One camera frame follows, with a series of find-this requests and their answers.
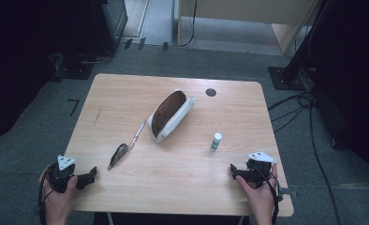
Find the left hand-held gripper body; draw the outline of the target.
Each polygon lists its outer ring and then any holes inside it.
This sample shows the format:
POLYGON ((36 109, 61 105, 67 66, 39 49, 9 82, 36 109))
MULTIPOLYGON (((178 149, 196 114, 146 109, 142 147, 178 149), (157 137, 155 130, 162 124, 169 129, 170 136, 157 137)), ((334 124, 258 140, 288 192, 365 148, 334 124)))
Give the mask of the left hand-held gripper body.
POLYGON ((47 178, 51 188, 58 193, 65 193, 69 188, 69 181, 74 176, 76 159, 59 155, 52 164, 47 178))

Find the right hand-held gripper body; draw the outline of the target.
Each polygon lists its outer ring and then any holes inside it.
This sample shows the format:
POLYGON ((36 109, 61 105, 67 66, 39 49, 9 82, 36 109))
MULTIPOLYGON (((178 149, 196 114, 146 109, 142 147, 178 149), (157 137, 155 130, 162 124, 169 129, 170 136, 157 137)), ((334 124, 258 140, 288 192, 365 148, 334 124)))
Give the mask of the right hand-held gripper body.
POLYGON ((266 180, 270 179, 270 172, 275 162, 273 157, 263 151, 249 154, 246 162, 248 175, 245 180, 254 184, 256 188, 261 187, 266 180))

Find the clear pen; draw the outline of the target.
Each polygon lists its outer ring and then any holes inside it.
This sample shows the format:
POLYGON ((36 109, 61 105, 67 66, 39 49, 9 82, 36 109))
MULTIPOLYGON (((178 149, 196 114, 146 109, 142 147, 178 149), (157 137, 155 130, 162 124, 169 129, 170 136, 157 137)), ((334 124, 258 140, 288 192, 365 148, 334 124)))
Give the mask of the clear pen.
POLYGON ((133 148, 134 148, 134 146, 135 146, 135 144, 136 144, 136 142, 137 142, 137 140, 138 140, 138 138, 139 138, 139 136, 140 136, 140 134, 141 134, 141 132, 143 131, 143 129, 144 129, 144 127, 145 127, 145 125, 146 125, 146 120, 143 120, 142 121, 142 123, 140 124, 140 127, 139 127, 139 129, 137 130, 137 132, 135 133, 135 135, 134 135, 134 137, 133 137, 133 139, 132 139, 132 141, 131 141, 131 143, 130 143, 130 145, 128 146, 128 150, 130 151, 130 150, 132 150, 133 148))

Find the person's right hand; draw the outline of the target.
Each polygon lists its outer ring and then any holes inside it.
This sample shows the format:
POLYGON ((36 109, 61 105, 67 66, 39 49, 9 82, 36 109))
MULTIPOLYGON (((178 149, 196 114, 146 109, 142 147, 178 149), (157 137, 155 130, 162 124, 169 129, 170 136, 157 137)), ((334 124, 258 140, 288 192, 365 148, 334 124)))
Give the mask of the person's right hand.
POLYGON ((250 210, 254 218, 273 218, 274 199, 271 187, 276 187, 277 168, 272 167, 272 177, 269 184, 264 183, 261 187, 251 188, 240 176, 236 177, 237 182, 243 188, 250 210))

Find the person's left hand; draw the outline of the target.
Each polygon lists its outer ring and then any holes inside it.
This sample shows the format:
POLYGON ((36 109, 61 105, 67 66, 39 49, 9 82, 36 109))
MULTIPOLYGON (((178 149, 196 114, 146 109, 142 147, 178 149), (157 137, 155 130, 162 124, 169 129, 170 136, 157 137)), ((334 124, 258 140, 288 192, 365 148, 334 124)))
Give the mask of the person's left hand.
POLYGON ((67 218, 69 219, 73 210, 73 203, 76 192, 76 185, 78 182, 78 177, 73 176, 69 185, 70 188, 65 193, 58 193, 52 190, 50 183, 47 179, 43 179, 43 174, 39 177, 39 182, 43 185, 43 191, 48 194, 44 202, 44 215, 45 221, 48 218, 67 218))

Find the dark pointed flat object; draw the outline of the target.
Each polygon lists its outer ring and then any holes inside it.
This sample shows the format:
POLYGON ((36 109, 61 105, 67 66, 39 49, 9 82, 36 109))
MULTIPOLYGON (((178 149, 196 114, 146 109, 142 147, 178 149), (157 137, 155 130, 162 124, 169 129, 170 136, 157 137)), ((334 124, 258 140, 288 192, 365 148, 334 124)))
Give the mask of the dark pointed flat object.
POLYGON ((107 168, 108 171, 116 165, 116 163, 125 155, 128 149, 129 146, 125 143, 119 145, 119 147, 116 149, 115 153, 111 157, 111 162, 107 168))

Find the white glue stick green label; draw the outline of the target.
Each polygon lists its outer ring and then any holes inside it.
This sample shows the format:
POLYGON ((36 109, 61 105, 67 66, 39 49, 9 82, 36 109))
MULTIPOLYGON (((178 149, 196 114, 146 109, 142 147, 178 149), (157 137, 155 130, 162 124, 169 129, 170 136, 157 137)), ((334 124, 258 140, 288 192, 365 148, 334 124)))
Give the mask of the white glue stick green label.
POLYGON ((223 135, 221 133, 215 133, 214 136, 213 136, 213 140, 212 140, 212 143, 211 143, 211 146, 210 146, 210 149, 212 151, 216 151, 221 140, 223 138, 223 135))

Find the grey table edge clamp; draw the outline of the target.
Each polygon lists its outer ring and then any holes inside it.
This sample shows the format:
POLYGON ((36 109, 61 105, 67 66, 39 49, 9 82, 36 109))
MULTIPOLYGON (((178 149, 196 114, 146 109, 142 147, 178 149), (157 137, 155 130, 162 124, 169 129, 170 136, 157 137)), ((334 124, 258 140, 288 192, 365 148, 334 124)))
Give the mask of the grey table edge clamp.
POLYGON ((278 188, 278 201, 282 202, 284 200, 285 195, 290 196, 292 199, 297 199, 299 197, 297 191, 290 190, 288 187, 279 187, 278 188))

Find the black metal stand with base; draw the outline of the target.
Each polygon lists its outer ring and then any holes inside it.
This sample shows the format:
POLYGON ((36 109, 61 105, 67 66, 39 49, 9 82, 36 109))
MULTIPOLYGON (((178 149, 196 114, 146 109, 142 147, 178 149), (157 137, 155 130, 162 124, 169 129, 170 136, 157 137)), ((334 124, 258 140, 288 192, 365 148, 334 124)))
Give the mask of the black metal stand with base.
POLYGON ((311 40, 315 31, 320 27, 321 22, 326 17, 326 7, 330 5, 330 0, 321 0, 322 4, 318 9, 317 16, 310 31, 305 36, 303 43, 286 67, 268 67, 273 86, 277 90, 304 90, 304 82, 301 75, 301 68, 308 60, 312 60, 311 40))

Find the dark curtain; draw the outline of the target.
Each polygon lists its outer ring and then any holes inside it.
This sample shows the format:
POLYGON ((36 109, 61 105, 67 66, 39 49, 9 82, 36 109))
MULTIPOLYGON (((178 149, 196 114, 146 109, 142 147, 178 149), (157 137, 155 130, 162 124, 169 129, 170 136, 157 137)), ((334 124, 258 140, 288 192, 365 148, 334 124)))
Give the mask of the dark curtain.
POLYGON ((311 46, 312 80, 344 121, 335 137, 369 164, 369 0, 329 0, 311 46))
POLYGON ((14 0, 0 0, 0 137, 54 72, 14 0))

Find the black cabinet on stand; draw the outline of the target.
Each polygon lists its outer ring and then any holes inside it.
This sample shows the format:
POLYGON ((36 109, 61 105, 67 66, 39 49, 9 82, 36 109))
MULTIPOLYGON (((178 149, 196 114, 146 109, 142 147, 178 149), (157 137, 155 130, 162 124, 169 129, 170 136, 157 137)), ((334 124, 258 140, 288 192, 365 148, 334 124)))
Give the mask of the black cabinet on stand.
POLYGON ((116 52, 128 21, 125 0, 51 0, 51 10, 63 55, 56 77, 87 80, 116 52))

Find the light wooden desk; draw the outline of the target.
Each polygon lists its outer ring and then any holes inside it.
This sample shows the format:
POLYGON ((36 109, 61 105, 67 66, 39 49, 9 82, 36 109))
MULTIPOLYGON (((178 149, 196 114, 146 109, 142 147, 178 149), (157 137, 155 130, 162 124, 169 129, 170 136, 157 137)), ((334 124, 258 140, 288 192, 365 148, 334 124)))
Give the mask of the light wooden desk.
POLYGON ((181 43, 182 18, 269 23, 282 53, 305 25, 311 25, 322 0, 178 0, 177 42, 181 43))

